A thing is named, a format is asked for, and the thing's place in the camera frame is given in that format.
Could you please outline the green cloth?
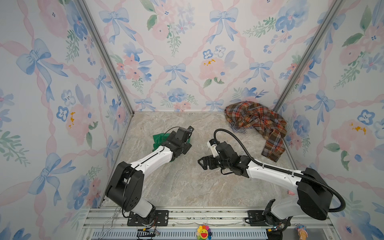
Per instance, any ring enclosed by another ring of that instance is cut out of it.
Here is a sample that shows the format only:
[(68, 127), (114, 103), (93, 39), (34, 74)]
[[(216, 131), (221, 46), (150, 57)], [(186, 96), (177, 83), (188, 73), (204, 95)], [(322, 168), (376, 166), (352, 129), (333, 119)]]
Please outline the green cloth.
[(167, 138), (169, 137), (170, 134), (165, 134), (165, 133), (161, 133), (161, 134), (157, 134), (157, 135), (153, 135), (153, 140), (154, 140), (154, 143), (153, 143), (153, 152), (159, 147), (162, 145), (163, 142), (165, 142), (167, 140)]

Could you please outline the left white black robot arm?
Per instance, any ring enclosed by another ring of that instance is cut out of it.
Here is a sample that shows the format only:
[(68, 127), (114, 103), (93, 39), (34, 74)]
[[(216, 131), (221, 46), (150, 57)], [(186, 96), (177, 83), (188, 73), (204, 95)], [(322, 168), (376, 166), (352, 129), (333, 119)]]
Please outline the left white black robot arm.
[(156, 207), (142, 198), (144, 180), (164, 164), (185, 155), (192, 145), (189, 139), (194, 128), (179, 127), (149, 155), (132, 163), (120, 162), (109, 181), (105, 196), (121, 207), (145, 220), (155, 216)]

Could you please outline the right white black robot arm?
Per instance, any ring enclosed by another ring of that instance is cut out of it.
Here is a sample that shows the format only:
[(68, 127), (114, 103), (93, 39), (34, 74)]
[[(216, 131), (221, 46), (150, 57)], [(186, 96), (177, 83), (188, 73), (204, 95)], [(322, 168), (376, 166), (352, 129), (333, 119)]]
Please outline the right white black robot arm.
[(228, 170), (229, 174), (264, 180), (293, 193), (279, 202), (270, 200), (263, 211), (250, 211), (245, 219), (247, 224), (285, 227), (292, 217), (301, 215), (319, 221), (327, 219), (334, 195), (315, 170), (300, 172), (267, 165), (248, 155), (238, 155), (226, 142), (214, 144), (210, 141), (208, 147), (212, 154), (198, 160), (203, 170)]

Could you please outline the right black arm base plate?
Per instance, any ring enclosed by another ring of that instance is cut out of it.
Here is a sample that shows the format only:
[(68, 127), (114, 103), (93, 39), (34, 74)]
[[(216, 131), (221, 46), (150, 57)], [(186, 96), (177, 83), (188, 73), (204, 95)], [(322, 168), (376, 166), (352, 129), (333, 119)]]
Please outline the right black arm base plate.
[(249, 224), (251, 227), (266, 227), (268, 223), (266, 217), (264, 216), (264, 211), (262, 210), (249, 210), (247, 211), (247, 217), (245, 218), (245, 223)]

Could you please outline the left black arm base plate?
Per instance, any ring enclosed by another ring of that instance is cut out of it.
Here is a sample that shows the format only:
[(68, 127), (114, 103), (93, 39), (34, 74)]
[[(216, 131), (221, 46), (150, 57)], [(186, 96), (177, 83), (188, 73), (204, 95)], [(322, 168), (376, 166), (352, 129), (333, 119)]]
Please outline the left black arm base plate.
[(128, 217), (128, 227), (166, 227), (169, 222), (168, 210), (154, 210), (147, 217), (141, 217), (138, 214), (130, 213)]

